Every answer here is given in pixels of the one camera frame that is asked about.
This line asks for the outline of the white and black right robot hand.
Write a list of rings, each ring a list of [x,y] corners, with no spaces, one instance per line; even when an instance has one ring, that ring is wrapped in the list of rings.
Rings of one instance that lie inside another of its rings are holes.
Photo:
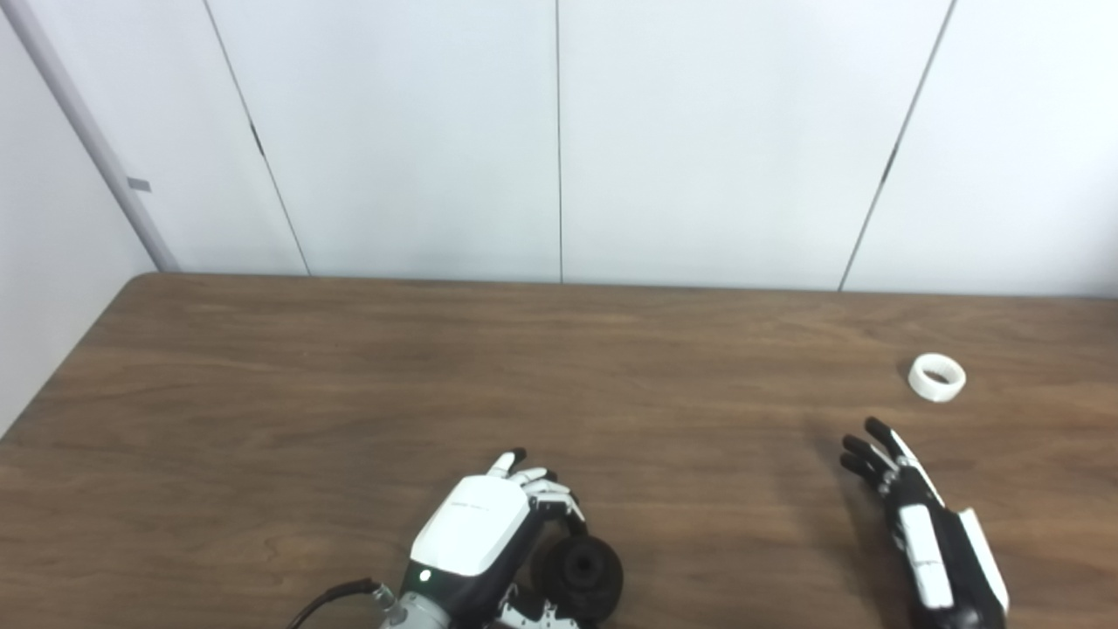
[[[976,511],[951,509],[900,433],[877,417],[874,442],[844,435],[841,466],[880,497],[904,565],[917,628],[1005,628],[1010,589]]]

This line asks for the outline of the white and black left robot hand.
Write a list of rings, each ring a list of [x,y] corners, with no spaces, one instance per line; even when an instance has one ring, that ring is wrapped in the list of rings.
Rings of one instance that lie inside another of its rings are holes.
[[[442,501],[413,543],[383,628],[593,627],[517,583],[549,522],[587,532],[578,499],[555,473],[515,469],[525,457],[522,447],[501,454]]]

